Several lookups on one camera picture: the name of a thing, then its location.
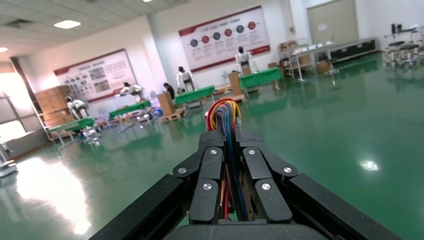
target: red and white poster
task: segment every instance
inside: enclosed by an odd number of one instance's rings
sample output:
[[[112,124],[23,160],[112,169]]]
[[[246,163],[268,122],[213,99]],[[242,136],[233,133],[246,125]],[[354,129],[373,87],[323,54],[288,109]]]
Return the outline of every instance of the red and white poster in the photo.
[[[179,36],[192,72],[234,61],[239,47],[253,55],[271,50],[261,6],[188,27]]]
[[[125,49],[57,69],[54,74],[60,85],[70,87],[75,98],[88,102],[113,96],[124,82],[136,82]]]

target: robotic hand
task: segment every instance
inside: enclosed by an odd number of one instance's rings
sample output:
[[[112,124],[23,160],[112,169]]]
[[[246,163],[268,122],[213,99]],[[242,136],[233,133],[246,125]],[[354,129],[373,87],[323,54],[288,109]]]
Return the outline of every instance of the robotic hand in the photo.
[[[206,115],[197,152],[91,240],[400,240],[272,154],[239,117],[229,133],[223,101]],[[187,211],[190,225],[175,229]]]

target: yellow wire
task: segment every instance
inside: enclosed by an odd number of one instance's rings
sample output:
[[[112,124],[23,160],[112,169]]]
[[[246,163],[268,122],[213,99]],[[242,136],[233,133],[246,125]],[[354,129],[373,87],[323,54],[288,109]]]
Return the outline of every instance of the yellow wire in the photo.
[[[215,111],[221,106],[224,105],[226,103],[229,103],[231,109],[232,109],[232,122],[235,125],[236,124],[236,116],[239,116],[240,118],[242,118],[242,112],[240,111],[240,107],[239,105],[235,102],[235,101],[231,101],[231,100],[226,100],[221,102],[219,105],[216,105],[213,109],[212,109],[212,116],[209,117],[209,124],[210,127],[215,130],[217,129],[217,123],[215,122]]]

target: gray door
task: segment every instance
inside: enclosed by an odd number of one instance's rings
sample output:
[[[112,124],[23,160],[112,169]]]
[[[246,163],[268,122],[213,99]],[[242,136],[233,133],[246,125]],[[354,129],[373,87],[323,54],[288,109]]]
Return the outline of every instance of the gray door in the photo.
[[[359,40],[355,0],[335,0],[307,9],[312,44]]]

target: green workbench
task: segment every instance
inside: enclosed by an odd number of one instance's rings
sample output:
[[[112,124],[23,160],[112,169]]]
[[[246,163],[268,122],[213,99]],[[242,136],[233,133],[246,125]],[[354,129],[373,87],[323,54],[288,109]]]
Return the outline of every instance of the green workbench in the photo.
[[[152,103],[150,101],[143,101],[143,102],[137,102],[136,104],[133,104],[133,105],[129,105],[123,109],[112,111],[109,113],[109,121],[113,120],[116,116],[124,115],[124,114],[131,113],[137,110],[143,110],[150,106],[152,106]]]
[[[48,133],[57,132],[57,135],[59,136],[60,143],[62,143],[62,146],[60,148],[64,148],[67,145],[74,142],[74,137],[72,136],[71,131],[81,130],[85,127],[93,127],[95,125],[95,120],[91,117],[79,119],[70,123],[66,123],[63,125],[55,126],[52,128],[47,129]],[[64,143],[64,140],[61,136],[61,131],[66,131],[69,134],[70,139],[72,139],[71,142],[68,142],[67,144]]]
[[[264,71],[252,73],[248,76],[240,77],[240,87],[242,89],[255,87],[262,84],[267,84],[273,81],[284,79],[278,67],[273,67]]]
[[[152,103],[148,100],[145,100],[145,101],[142,101],[142,102],[137,102],[136,104],[133,104],[133,105],[129,105],[129,106],[123,108],[123,109],[112,111],[112,112],[109,113],[109,121],[113,120],[116,116],[121,116],[121,115],[128,114],[128,113],[138,111],[138,110],[144,110],[144,109],[146,109],[147,107],[150,107],[150,106],[152,106]],[[135,124],[135,123],[129,122],[130,123],[129,126],[127,128],[124,128],[124,125],[122,124],[122,120],[121,120],[120,117],[118,117],[118,120],[119,120],[119,124],[120,124],[120,127],[121,127],[120,133],[125,132],[126,130],[132,128]]]
[[[196,89],[194,91],[185,92],[176,97],[175,104],[189,103],[189,102],[201,99],[203,97],[207,97],[209,95],[212,96],[212,101],[215,102],[214,92],[215,92],[214,85]]]

